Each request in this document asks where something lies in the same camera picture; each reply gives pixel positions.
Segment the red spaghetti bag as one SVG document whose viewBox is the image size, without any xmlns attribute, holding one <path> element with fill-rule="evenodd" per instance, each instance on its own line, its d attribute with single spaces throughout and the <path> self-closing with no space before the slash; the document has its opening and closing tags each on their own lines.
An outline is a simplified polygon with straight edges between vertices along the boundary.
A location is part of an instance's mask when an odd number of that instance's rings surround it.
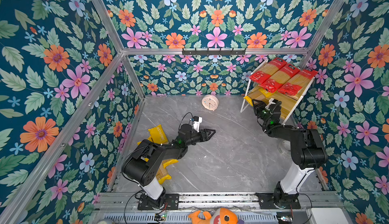
<svg viewBox="0 0 389 224">
<path fill-rule="evenodd" d="M 317 74 L 316 70 L 304 69 L 282 85 L 278 92 L 291 97 L 297 96 Z"/>
<path fill-rule="evenodd" d="M 279 71 L 282 67 L 287 65 L 287 62 L 280 58 L 275 58 L 270 62 L 264 63 L 258 70 L 256 70 L 249 79 L 255 83 L 261 84 L 269 79 L 273 74 Z"/>
<path fill-rule="evenodd" d="M 286 64 L 284 67 L 275 72 L 267 80 L 260 84 L 260 86 L 270 93 L 276 92 L 282 85 L 284 85 L 289 79 L 294 77 L 300 72 L 298 67 L 292 64 Z"/>
</svg>

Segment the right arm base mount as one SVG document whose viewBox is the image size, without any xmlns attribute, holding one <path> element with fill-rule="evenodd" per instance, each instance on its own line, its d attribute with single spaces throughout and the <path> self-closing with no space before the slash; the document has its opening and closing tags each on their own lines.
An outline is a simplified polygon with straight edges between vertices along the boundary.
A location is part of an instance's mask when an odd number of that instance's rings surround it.
<svg viewBox="0 0 389 224">
<path fill-rule="evenodd" d="M 274 193 L 255 193 L 261 209 L 301 209 L 298 194 L 285 194 L 276 190 Z"/>
</svg>

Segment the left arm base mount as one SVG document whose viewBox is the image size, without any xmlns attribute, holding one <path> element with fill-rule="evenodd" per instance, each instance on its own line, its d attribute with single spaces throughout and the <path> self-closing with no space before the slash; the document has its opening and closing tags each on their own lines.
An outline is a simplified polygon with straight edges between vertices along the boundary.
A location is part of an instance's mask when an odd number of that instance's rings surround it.
<svg viewBox="0 0 389 224">
<path fill-rule="evenodd" d="M 137 210 L 177 210 L 179 194 L 162 194 L 157 200 L 142 194 Z"/>
</svg>

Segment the yellow pasta bag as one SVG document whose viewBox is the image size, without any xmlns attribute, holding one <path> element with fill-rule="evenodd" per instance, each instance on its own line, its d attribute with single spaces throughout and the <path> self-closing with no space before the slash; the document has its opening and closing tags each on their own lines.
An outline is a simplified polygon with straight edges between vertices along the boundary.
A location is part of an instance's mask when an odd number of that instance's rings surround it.
<svg viewBox="0 0 389 224">
<path fill-rule="evenodd" d="M 245 101 L 250 105 L 253 106 L 254 100 L 260 100 L 263 101 L 265 99 L 268 99 L 271 97 L 273 93 L 263 89 L 260 86 L 255 86 L 245 97 Z"/>
<path fill-rule="evenodd" d="M 169 140 L 168 140 L 161 124 L 149 129 L 149 133 L 150 133 L 151 141 L 153 143 L 156 143 L 156 144 L 169 143 Z"/>
<path fill-rule="evenodd" d="M 168 173 L 167 167 L 169 165 L 178 163 L 179 161 L 176 159 L 170 159 L 170 160 L 163 160 L 158 171 L 156 178 L 159 182 L 159 184 L 163 184 L 166 180 L 172 179 L 171 175 Z"/>
</svg>

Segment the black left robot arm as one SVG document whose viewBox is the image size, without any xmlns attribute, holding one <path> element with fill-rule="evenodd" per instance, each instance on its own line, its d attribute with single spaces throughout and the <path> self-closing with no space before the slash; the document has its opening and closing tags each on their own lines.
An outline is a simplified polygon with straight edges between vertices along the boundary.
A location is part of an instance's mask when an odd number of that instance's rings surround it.
<svg viewBox="0 0 389 224">
<path fill-rule="evenodd" d="M 127 179 L 145 187 L 154 180 L 164 160 L 183 158 L 189 146 L 207 142 L 215 134 L 216 131 L 213 129 L 195 130 L 192 125 L 183 124 L 176 139 L 168 144 L 161 145 L 143 140 L 125 159 L 121 172 Z"/>
</svg>

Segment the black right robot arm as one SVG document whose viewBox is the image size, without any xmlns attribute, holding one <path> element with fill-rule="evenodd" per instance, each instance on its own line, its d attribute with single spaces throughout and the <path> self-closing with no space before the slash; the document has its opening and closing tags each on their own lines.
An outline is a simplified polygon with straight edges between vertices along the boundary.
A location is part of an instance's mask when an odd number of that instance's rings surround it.
<svg viewBox="0 0 389 224">
<path fill-rule="evenodd" d="M 297 128 L 280 123 L 282 102 L 273 100 L 265 103 L 252 101 L 254 114 L 262 120 L 263 132 L 271 138 L 282 139 L 290 143 L 292 165 L 285 177 L 278 182 L 275 193 L 297 195 L 300 186 L 310 174 L 328 161 L 323 140 L 316 129 Z"/>
</svg>

